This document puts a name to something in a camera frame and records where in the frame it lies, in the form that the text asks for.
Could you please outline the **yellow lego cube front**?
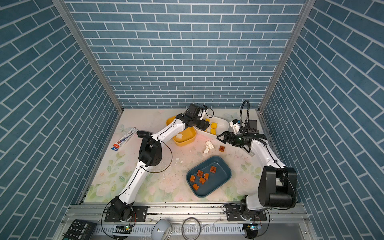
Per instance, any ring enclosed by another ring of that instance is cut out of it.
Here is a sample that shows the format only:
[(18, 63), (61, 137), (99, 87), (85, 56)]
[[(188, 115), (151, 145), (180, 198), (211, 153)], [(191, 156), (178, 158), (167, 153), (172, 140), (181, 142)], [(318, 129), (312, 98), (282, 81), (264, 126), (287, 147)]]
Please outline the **yellow lego cube front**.
[(218, 124), (217, 124), (217, 123), (211, 123), (210, 127), (211, 127), (212, 129), (217, 129)]

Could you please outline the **brown lego top small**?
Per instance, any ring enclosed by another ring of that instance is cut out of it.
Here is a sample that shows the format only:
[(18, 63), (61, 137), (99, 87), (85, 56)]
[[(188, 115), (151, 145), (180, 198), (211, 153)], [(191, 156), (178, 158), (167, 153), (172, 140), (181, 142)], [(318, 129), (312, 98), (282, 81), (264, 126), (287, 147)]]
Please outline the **brown lego top small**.
[(211, 166), (211, 168), (210, 168), (210, 172), (211, 172), (211, 173), (216, 173), (216, 170), (217, 170), (217, 168), (216, 168), (216, 167), (214, 167), (214, 166)]

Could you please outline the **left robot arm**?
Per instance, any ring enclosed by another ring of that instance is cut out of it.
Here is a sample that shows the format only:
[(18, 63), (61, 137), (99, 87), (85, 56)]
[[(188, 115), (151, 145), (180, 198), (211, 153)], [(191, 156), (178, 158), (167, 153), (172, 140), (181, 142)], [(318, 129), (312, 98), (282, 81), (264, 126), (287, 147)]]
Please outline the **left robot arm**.
[(142, 142), (139, 149), (138, 163), (123, 190), (110, 201), (108, 211), (115, 214), (120, 222), (133, 218), (133, 204), (138, 191), (149, 173), (153, 174), (163, 158), (163, 146), (177, 134), (187, 128), (197, 127), (205, 131), (210, 123), (204, 120), (207, 110), (205, 105), (192, 103), (184, 113), (176, 115), (174, 121), (157, 133), (139, 131)]

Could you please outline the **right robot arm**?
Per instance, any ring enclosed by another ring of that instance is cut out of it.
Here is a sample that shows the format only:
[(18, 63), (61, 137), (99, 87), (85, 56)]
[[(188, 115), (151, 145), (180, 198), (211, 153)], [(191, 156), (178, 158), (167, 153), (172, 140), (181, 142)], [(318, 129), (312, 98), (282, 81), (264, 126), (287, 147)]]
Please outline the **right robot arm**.
[(261, 211), (267, 208), (288, 210), (297, 202), (297, 172), (279, 160), (263, 134), (235, 134), (225, 131), (217, 136), (223, 144), (254, 154), (263, 163), (258, 190), (242, 200), (242, 211)]

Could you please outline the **white plastic bin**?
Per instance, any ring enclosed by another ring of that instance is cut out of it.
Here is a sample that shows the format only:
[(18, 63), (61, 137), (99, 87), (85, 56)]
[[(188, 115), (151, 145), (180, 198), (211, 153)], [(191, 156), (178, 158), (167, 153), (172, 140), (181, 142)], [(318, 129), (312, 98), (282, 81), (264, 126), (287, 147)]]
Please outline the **white plastic bin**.
[[(207, 120), (210, 122), (209, 127), (205, 131), (202, 131), (197, 127), (194, 127), (194, 128), (197, 131), (197, 133), (205, 135), (205, 136), (210, 137), (210, 138), (216, 138), (218, 135), (222, 134), (225, 131), (228, 131), (230, 128), (229, 122), (227, 122), (224, 119), (218, 118), (218, 117), (209, 118), (207, 115), (204, 115), (203, 120)], [(216, 124), (214, 134), (211, 133), (211, 125), (212, 124)]]

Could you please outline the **yellow plastic bin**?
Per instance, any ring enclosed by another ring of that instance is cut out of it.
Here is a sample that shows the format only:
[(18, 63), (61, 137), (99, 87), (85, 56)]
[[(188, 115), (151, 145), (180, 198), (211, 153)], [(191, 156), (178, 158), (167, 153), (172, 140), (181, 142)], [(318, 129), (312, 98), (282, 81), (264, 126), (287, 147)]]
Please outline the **yellow plastic bin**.
[(173, 141), (179, 147), (183, 147), (183, 146), (186, 146), (188, 144), (191, 144), (197, 136), (197, 132), (193, 127), (187, 128), (186, 130), (180, 132), (179, 134), (183, 135), (182, 140), (177, 139), (176, 136), (173, 137)]

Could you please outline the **white flat lego plate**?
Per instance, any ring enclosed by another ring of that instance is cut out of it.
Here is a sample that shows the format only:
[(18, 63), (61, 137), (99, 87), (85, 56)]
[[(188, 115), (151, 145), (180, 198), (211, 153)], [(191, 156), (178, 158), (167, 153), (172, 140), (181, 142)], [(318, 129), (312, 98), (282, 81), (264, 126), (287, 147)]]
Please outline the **white flat lego plate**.
[(212, 150), (214, 148), (214, 145), (211, 143), (211, 141), (206, 142), (207, 147)]

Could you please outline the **teal plastic bin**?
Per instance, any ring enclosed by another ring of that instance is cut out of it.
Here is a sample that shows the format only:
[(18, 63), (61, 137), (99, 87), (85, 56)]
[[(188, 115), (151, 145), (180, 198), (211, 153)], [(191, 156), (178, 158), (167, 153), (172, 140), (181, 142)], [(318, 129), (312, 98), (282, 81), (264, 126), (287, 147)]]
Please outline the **teal plastic bin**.
[[(211, 173), (210, 168), (214, 166), (217, 168), (216, 173)], [(197, 172), (201, 170), (205, 173), (209, 174), (209, 179), (205, 180), (204, 176), (198, 177)], [(191, 175), (196, 176), (196, 181), (194, 183), (190, 182)], [(194, 195), (198, 198), (205, 198), (215, 190), (220, 188), (223, 184), (228, 182), (232, 177), (232, 171), (227, 163), (219, 156), (212, 156), (205, 160), (204, 162), (198, 164), (189, 170), (186, 174), (187, 184), (194, 193)], [(193, 184), (198, 184), (200, 188), (195, 191), (193, 189)]]

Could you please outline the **black stapler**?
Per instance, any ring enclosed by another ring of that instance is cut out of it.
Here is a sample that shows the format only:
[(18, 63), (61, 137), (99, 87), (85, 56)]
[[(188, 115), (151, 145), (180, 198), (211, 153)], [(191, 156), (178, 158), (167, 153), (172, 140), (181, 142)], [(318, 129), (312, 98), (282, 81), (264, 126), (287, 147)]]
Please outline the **black stapler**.
[(147, 132), (147, 131), (137, 131), (137, 136), (139, 138), (143, 138), (144, 136), (147, 136), (147, 135), (151, 136), (152, 133), (151, 132)]

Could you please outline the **toothpaste tube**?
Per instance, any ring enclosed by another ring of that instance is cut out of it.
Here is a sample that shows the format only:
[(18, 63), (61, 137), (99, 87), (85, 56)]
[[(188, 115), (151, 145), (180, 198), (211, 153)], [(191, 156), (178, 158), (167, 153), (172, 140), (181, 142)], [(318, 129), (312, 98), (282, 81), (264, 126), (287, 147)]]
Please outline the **toothpaste tube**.
[(138, 130), (136, 128), (131, 128), (125, 135), (123, 135), (115, 144), (113, 144), (112, 150), (118, 151), (123, 145), (125, 145), (134, 135), (136, 135)]

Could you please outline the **grey computer mouse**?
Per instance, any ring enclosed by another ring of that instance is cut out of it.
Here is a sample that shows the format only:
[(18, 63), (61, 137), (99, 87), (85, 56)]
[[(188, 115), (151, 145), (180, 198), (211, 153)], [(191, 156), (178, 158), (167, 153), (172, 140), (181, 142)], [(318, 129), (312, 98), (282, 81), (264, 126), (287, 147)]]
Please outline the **grey computer mouse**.
[(151, 232), (152, 240), (169, 240), (172, 235), (173, 227), (166, 219), (160, 219)]

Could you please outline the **black remote keypad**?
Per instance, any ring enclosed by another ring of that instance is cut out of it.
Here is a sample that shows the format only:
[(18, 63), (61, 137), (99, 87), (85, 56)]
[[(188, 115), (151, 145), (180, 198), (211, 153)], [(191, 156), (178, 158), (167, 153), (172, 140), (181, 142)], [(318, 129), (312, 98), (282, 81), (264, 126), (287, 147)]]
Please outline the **black remote keypad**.
[(96, 226), (97, 224), (92, 222), (74, 220), (64, 234), (63, 240), (90, 240)]

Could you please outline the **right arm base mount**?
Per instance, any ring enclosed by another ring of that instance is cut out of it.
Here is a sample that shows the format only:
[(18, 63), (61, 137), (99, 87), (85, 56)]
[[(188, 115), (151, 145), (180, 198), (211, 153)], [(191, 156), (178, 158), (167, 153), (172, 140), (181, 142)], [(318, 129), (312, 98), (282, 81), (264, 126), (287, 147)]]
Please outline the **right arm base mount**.
[(227, 221), (239, 222), (239, 221), (266, 221), (266, 212), (263, 211), (251, 211), (246, 207), (239, 204), (225, 204), (222, 206)]

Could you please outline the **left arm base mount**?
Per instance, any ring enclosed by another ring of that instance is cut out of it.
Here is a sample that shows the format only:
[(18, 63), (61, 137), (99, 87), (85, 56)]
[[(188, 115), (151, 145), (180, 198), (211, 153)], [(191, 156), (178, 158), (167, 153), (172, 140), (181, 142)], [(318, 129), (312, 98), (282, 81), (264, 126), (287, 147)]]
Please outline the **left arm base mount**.
[(122, 214), (117, 213), (112, 207), (104, 210), (106, 223), (123, 223), (123, 222), (144, 222), (148, 213), (148, 206), (133, 206), (124, 210)]

